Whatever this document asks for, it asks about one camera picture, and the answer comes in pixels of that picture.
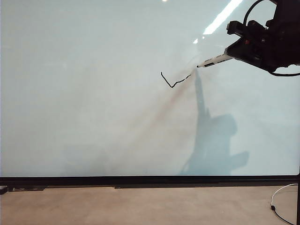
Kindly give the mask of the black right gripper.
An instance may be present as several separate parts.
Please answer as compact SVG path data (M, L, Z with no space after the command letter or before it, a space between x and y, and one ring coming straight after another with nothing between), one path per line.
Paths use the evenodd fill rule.
M238 39L224 53L267 72L298 66L300 21L269 20L264 27L251 20L247 24L246 39Z

